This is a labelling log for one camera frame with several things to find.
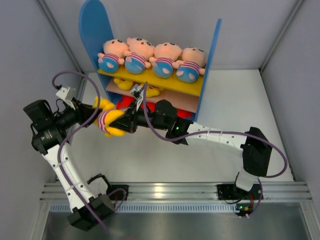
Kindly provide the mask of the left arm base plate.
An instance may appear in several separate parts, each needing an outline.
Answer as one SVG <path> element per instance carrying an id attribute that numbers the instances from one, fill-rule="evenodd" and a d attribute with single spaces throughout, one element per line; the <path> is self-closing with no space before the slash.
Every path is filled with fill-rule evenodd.
<path id="1" fill-rule="evenodd" d="M 123 189 L 128 194 L 129 186 L 127 184 L 113 184 L 107 190 L 107 195 L 112 201 L 120 201 L 124 198 L 125 193 L 120 190 Z"/>

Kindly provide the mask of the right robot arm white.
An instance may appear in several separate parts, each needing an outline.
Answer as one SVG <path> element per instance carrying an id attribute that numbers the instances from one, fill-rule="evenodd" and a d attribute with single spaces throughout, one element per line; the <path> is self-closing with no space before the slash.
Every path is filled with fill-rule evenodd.
<path id="1" fill-rule="evenodd" d="M 228 133 L 178 116 L 178 110 L 167 100 L 160 100 L 155 109 L 139 106 L 133 101 L 124 115 L 110 126 L 127 133 L 135 133 L 138 127 L 152 126 L 166 131 L 166 141 L 186 146 L 208 144 L 211 148 L 230 152 L 242 159 L 242 169 L 235 178 L 233 192 L 240 199 L 251 194 L 254 183 L 268 172 L 272 147 L 257 127 L 247 132 Z"/>

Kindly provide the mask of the yellow frog plush striped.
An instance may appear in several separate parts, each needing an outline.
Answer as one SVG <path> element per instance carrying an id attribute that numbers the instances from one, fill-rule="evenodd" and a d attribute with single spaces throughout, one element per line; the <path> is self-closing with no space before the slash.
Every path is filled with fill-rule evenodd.
<path id="1" fill-rule="evenodd" d="M 153 98 L 160 94 L 160 90 L 152 85 L 147 85 L 143 92 L 147 98 Z"/>

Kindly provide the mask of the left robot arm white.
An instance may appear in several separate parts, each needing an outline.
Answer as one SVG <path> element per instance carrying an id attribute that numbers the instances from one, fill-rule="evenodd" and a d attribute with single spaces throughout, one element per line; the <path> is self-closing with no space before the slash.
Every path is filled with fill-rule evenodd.
<path id="1" fill-rule="evenodd" d="M 31 119 L 32 147 L 49 163 L 67 196 L 71 215 L 69 224 L 89 231 L 115 212 L 110 197 L 113 187 L 105 182 L 97 185 L 95 192 L 84 180 L 71 152 L 68 129 L 75 124 L 88 127 L 101 109 L 72 99 L 73 106 L 53 113 L 46 100 L 37 100 L 23 111 Z"/>

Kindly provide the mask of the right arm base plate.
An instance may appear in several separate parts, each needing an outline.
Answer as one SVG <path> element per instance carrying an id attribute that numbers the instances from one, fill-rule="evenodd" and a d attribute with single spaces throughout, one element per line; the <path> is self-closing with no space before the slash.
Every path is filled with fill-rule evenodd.
<path id="1" fill-rule="evenodd" d="M 234 184 L 218 184 L 217 194 L 219 200 L 259 200 L 261 187 L 259 184 L 254 184 L 250 191 L 245 191 L 236 187 Z"/>

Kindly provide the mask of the boy doll striped shirt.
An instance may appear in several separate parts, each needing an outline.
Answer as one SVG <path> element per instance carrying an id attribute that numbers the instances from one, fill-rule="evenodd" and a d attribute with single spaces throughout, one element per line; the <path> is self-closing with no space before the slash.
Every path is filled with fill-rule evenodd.
<path id="1" fill-rule="evenodd" d="M 169 78 L 174 69 L 179 68 L 178 58 L 183 50 L 175 43 L 165 42 L 154 48 L 154 56 L 149 58 L 154 74 L 160 78 Z"/>

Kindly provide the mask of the boy doll black hair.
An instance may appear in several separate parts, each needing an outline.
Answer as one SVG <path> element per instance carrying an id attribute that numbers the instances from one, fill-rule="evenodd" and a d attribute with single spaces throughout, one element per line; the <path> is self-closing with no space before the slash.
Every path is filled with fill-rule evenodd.
<path id="1" fill-rule="evenodd" d="M 149 69 L 152 66 L 149 60 L 154 56 L 155 46 L 140 37 L 128 37 L 126 43 L 128 50 L 123 53 L 126 70 L 131 74 L 141 74 Z"/>

